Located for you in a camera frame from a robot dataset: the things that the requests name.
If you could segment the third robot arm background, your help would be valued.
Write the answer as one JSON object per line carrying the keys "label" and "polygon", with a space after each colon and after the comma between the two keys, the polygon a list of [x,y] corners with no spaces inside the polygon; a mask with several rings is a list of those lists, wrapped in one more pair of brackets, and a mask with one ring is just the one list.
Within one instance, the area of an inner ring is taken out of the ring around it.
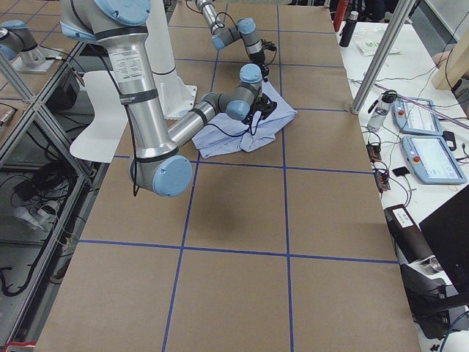
{"label": "third robot arm background", "polygon": [[27,25],[20,20],[1,23],[1,54],[7,61],[19,56],[28,70],[35,70],[45,62],[37,41]]}

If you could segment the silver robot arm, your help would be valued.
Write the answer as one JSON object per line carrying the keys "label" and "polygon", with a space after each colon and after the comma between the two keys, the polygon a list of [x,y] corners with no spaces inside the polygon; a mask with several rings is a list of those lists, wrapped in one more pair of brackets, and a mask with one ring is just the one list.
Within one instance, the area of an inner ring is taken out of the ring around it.
{"label": "silver robot arm", "polygon": [[251,125],[256,113],[266,119],[277,107],[262,91],[269,69],[265,50],[274,45],[259,37],[253,18],[241,18],[230,27],[218,19],[211,1],[198,1],[212,33],[214,46],[221,50],[242,40],[250,63],[240,70],[234,92],[208,93],[180,120],[168,126],[144,47],[149,36],[146,26],[149,1],[61,1],[62,32],[85,43],[101,45],[111,60],[120,103],[125,107],[133,140],[129,173],[135,190],[144,188],[162,197],[176,197],[190,184],[192,166],[179,154],[186,144],[217,114]]}
{"label": "silver robot arm", "polygon": [[221,51],[232,43],[242,40],[251,63],[259,67],[263,81],[268,81],[270,69],[266,63],[265,51],[276,51],[276,45],[259,36],[254,19],[241,18],[232,21],[231,26],[227,26],[220,19],[220,13],[215,10],[213,1],[197,0],[195,4],[209,27],[215,49]]}

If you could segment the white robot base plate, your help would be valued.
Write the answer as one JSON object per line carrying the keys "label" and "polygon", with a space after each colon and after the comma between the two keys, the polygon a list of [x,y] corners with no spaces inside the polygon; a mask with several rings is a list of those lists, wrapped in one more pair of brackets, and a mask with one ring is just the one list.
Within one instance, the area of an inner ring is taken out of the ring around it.
{"label": "white robot base plate", "polygon": [[154,73],[153,78],[165,119],[178,120],[193,108],[197,86],[184,84],[175,71],[165,75]]}

